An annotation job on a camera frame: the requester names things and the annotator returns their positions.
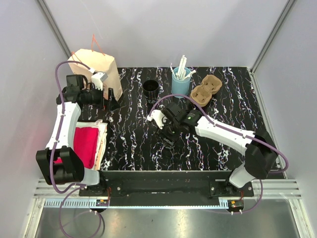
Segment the black paper coffee cup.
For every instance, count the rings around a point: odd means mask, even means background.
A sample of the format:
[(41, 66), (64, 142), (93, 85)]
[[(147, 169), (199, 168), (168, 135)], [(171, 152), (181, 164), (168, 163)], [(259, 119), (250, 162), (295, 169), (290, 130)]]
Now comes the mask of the black paper coffee cup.
[(173, 148), (175, 146), (175, 143), (177, 142), (178, 138), (176, 136), (170, 135), (168, 133), (165, 133), (163, 131), (158, 132), (158, 136), (163, 141), (163, 144), (167, 148)]

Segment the brown pulp cup carrier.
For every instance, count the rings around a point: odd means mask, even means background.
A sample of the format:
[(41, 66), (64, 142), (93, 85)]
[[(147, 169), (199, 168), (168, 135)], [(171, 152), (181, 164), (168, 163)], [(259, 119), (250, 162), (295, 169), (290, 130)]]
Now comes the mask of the brown pulp cup carrier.
[(216, 94), (221, 87), (222, 82), (219, 78), (214, 75), (207, 75), (201, 84), (191, 91), (190, 98), (201, 107), (205, 107), (212, 99), (212, 96)]

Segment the printed paper takeout bag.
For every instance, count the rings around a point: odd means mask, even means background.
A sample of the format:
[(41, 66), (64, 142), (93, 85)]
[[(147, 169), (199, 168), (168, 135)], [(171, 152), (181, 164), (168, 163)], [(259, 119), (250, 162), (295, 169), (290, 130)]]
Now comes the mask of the printed paper takeout bag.
[[(105, 54), (101, 47), (98, 47), (98, 51), (93, 50), (94, 44), (97, 43), (93, 36), (90, 49), (72, 52), (68, 59), (69, 66), (73, 73), (86, 76), (88, 82), (92, 82), (91, 76), (96, 72), (105, 72), (108, 78), (103, 83), (103, 89), (112, 88), (118, 101), (122, 96), (122, 86), (115, 58)], [(107, 92), (104, 92), (104, 97), (107, 98)]]

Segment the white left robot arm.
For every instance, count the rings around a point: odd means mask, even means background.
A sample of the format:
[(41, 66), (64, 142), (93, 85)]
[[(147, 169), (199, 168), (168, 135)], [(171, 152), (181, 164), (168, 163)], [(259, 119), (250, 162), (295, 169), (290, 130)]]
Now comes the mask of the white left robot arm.
[(109, 121), (79, 122), (84, 106), (117, 109), (113, 89), (104, 98), (105, 73), (97, 72), (88, 81), (84, 75), (68, 75), (67, 86), (56, 99), (57, 117), (49, 142), (37, 151), (36, 161), (48, 185), (83, 184), (95, 196), (106, 193), (101, 162), (112, 134)]

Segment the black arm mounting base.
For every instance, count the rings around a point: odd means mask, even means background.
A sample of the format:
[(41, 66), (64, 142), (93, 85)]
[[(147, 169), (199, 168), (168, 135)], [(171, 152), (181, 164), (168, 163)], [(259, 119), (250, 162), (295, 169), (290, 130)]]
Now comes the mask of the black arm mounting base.
[(79, 192), (82, 197), (110, 196), (111, 206), (166, 207), (219, 205), (219, 198), (254, 196), (250, 182), (229, 183), (230, 171), (105, 171), (99, 185)]

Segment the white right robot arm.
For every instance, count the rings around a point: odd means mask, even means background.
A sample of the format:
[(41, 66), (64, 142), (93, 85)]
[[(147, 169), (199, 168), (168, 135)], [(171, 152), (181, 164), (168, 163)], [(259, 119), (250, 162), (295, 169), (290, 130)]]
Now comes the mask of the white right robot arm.
[(158, 127), (169, 144), (174, 144), (181, 133), (190, 133), (217, 141), (244, 156), (242, 165), (232, 171), (225, 184), (229, 196), (237, 196), (250, 181), (266, 179), (277, 159), (276, 146), (265, 130), (254, 132), (239, 129), (212, 119), (200, 110), (187, 112), (175, 103), (159, 114)]

